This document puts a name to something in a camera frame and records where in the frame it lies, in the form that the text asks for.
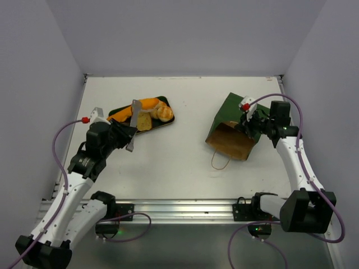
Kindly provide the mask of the round flower bread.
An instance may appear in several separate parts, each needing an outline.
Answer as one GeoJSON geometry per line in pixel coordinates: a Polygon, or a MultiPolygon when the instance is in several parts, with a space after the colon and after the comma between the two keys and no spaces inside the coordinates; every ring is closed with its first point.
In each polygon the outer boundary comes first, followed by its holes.
{"type": "Polygon", "coordinates": [[[163,101],[159,101],[154,109],[150,112],[150,115],[153,119],[158,119],[158,109],[161,107],[167,106],[167,104],[163,101]]]}

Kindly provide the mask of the oval orange bread roll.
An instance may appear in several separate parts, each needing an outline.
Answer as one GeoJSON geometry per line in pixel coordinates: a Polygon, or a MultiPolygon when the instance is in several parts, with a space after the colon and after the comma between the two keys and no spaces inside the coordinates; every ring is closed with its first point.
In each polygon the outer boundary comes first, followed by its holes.
{"type": "Polygon", "coordinates": [[[158,106],[160,100],[158,98],[146,98],[140,99],[140,102],[142,110],[153,110],[158,106]]]}

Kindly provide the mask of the long orange bread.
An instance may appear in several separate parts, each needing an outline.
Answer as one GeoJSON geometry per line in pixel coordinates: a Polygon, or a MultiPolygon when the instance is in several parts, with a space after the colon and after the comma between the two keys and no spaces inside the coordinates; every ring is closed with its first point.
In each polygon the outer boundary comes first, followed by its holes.
{"type": "Polygon", "coordinates": [[[108,114],[107,120],[114,119],[118,122],[125,122],[128,118],[132,117],[132,107],[124,106],[122,108],[111,110],[108,114]]]}

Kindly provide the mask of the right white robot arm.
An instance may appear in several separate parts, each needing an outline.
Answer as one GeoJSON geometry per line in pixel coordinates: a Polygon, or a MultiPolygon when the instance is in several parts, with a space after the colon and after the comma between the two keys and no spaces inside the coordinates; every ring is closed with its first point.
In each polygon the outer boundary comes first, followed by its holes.
{"type": "Polygon", "coordinates": [[[256,193],[251,199],[251,216],[262,220],[271,214],[286,232],[324,234],[337,200],[333,192],[324,190],[308,162],[299,128],[291,125],[290,103],[272,101],[266,113],[253,101],[246,96],[240,102],[243,115],[235,128],[249,138],[266,135],[271,140],[286,169],[291,194],[280,198],[256,193]]]}

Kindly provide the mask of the round scored bun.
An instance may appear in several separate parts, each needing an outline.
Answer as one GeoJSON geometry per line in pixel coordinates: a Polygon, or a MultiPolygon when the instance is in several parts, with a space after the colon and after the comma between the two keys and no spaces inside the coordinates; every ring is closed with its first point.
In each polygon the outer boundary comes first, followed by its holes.
{"type": "Polygon", "coordinates": [[[169,122],[173,117],[173,110],[170,107],[164,106],[158,109],[158,119],[161,122],[169,122]]]}

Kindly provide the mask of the green paper bag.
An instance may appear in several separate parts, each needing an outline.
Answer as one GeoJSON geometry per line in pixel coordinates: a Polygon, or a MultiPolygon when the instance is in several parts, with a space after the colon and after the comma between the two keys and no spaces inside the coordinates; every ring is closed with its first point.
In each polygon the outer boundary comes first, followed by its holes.
{"type": "Polygon", "coordinates": [[[205,140],[215,152],[228,156],[229,160],[246,161],[261,137],[260,134],[256,134],[249,138],[235,129],[243,115],[243,111],[240,110],[242,100],[242,96],[232,92],[228,94],[214,117],[205,140]]]}

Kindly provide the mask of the metal tongs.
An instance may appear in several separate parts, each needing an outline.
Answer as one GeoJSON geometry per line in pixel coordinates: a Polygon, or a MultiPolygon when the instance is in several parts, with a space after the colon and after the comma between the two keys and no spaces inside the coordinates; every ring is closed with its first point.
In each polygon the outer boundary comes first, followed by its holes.
{"type": "MultiPolygon", "coordinates": [[[[142,110],[142,103],[140,100],[133,99],[132,104],[132,117],[130,120],[130,127],[137,128],[137,120],[138,116],[142,110]]],[[[129,152],[133,152],[134,150],[134,140],[135,140],[135,134],[132,136],[130,143],[126,146],[126,150],[129,152]]]]}

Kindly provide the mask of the sliced toast bread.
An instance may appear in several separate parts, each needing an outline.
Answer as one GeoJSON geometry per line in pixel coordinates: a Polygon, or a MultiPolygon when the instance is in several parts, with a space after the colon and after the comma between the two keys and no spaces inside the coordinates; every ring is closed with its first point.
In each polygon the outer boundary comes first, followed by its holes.
{"type": "Polygon", "coordinates": [[[137,129],[139,132],[149,131],[153,127],[150,113],[140,112],[137,117],[137,129]]]}

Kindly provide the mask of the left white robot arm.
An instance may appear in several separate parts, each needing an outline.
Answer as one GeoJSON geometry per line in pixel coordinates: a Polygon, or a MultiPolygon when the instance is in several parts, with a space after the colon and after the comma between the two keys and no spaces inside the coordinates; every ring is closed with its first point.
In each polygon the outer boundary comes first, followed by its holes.
{"type": "Polygon", "coordinates": [[[115,197],[101,191],[92,195],[79,213],[76,210],[104,170],[106,159],[115,149],[127,148],[137,128],[101,117],[79,121],[90,126],[85,142],[68,169],[56,160],[64,177],[63,186],[41,222],[29,236],[19,236],[15,244],[20,259],[34,268],[66,268],[86,233],[98,221],[114,218],[117,212],[115,197]]]}

